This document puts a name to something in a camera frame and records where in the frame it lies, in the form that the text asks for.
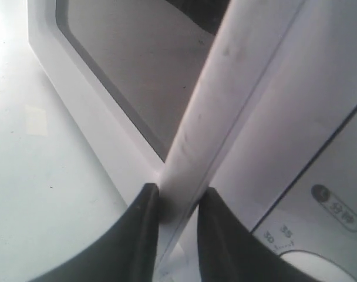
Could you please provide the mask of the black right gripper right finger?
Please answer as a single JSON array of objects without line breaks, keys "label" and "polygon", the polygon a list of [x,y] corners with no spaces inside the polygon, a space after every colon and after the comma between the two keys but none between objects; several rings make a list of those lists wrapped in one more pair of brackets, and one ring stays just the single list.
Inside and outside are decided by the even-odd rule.
[{"label": "black right gripper right finger", "polygon": [[302,273],[250,234],[209,187],[198,206],[197,244],[202,281],[301,281]]}]

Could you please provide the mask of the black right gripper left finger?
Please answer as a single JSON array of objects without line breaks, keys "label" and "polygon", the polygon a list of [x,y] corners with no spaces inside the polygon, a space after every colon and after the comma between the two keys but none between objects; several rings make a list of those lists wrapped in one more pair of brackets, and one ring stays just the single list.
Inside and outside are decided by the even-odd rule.
[{"label": "black right gripper left finger", "polygon": [[152,281],[158,234],[159,188],[146,183],[102,237],[35,281]]}]

